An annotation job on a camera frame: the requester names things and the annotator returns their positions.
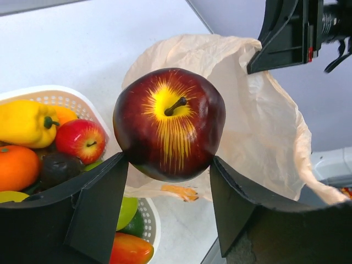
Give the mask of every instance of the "plastic basket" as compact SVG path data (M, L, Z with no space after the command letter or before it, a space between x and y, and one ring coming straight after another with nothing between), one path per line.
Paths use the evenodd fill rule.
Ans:
M111 132L103 121L94 105L81 93L58 85L42 85L11 92L0 93L0 104L13 100L32 100L47 105L64 106L73 110L80 118L94 121L103 127L107 137L107 147L109 149L109 138ZM110 157L110 151L104 153L103 159ZM156 251L161 236L161 223L159 214L151 199L140 198L138 209L142 213L145 231L143 239L151 243Z

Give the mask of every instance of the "lime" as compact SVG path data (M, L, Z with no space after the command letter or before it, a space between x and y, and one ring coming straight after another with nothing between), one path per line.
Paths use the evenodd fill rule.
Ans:
M120 230L121 233L134 235L135 237L142 238L144 232L144 220L141 212L137 210L131 222Z
M123 197L117 222L116 231L125 228L133 219L138 209L138 199L134 197Z
M19 191L0 191L0 203L1 202L22 202L29 195Z
M94 163L92 163L92 164L89 164L89 165L87 165L85 168L84 168L84 171L85 172L88 172L88 171L90 171L91 169L94 169L95 167L97 167L99 164L101 164L102 163L102 161L96 161L96 162L94 162Z

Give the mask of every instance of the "bell pepper stem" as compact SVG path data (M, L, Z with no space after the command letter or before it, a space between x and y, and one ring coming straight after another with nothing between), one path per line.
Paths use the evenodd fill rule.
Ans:
M52 125L60 126L60 124L56 121L53 121L51 117L45 117L44 118L44 127L47 129L50 129Z

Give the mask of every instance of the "tomato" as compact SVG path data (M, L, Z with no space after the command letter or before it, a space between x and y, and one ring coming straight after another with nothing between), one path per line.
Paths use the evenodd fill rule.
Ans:
M133 219L138 209L138 199L134 197L123 197L117 223L116 231L125 228Z
M147 264L154 247L133 235L116 233L109 264Z

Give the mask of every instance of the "robotic arm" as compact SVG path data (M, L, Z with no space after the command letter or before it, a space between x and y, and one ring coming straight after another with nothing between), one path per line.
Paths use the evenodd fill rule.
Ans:
M309 63L318 57L322 43L338 41L339 56L331 72L352 53L352 0L266 0L258 51L247 66L249 74Z

